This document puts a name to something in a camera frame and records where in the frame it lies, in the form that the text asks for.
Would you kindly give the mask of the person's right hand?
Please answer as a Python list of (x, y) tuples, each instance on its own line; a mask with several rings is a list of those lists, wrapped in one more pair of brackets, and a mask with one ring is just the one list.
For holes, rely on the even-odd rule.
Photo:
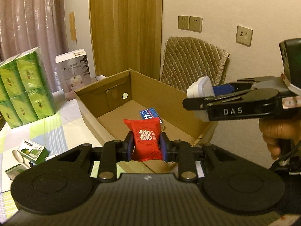
[(259, 119), (259, 129), (273, 160), (281, 154), (279, 140), (291, 140), (294, 145), (300, 142), (300, 116), (291, 119)]

